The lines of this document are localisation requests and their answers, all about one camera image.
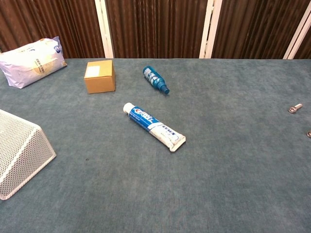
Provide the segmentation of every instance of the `blue bottle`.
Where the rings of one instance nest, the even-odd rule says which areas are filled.
[[[170,90],[167,88],[164,79],[151,66],[147,66],[142,70],[145,78],[151,83],[155,89],[168,94]]]

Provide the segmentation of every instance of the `white label on box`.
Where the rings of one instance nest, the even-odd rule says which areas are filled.
[[[93,66],[86,68],[86,78],[99,76],[100,66]]]

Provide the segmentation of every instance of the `white plastic bag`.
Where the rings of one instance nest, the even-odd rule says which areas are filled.
[[[65,66],[58,36],[0,53],[0,68],[9,86],[20,89]]]

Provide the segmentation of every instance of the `white toothpaste cap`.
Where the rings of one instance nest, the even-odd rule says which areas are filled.
[[[132,110],[132,108],[134,108],[135,106],[132,105],[131,103],[126,103],[123,107],[123,111],[127,114],[130,113],[130,111]]]

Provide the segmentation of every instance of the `metal bolt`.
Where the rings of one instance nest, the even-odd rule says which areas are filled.
[[[301,104],[301,103],[297,104],[297,105],[294,106],[294,107],[290,107],[288,111],[289,111],[290,113],[295,113],[295,112],[297,112],[297,110],[300,109],[300,108],[302,108],[302,104]]]

